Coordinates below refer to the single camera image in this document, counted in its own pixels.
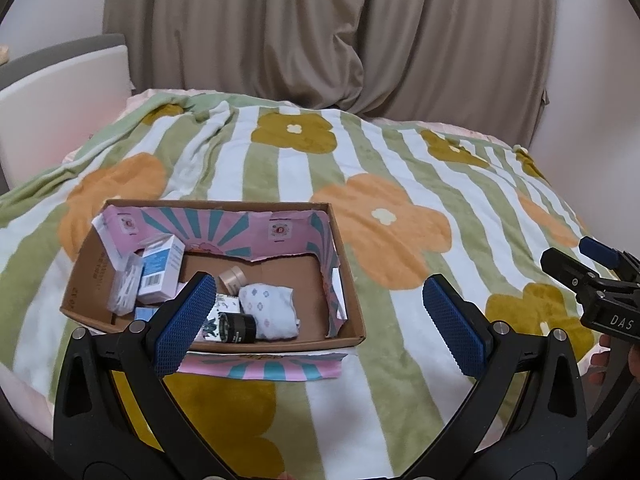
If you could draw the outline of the person's right hand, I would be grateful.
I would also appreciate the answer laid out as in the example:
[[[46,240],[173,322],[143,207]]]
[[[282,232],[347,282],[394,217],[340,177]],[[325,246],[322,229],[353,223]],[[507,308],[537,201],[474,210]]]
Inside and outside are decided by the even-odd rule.
[[[611,340],[612,338],[608,335],[601,335],[599,338],[602,351],[593,353],[590,358],[590,374],[588,377],[590,384],[600,386],[604,383],[608,364],[611,361]],[[628,367],[634,379],[640,382],[640,348],[638,344],[633,344],[629,350]]]

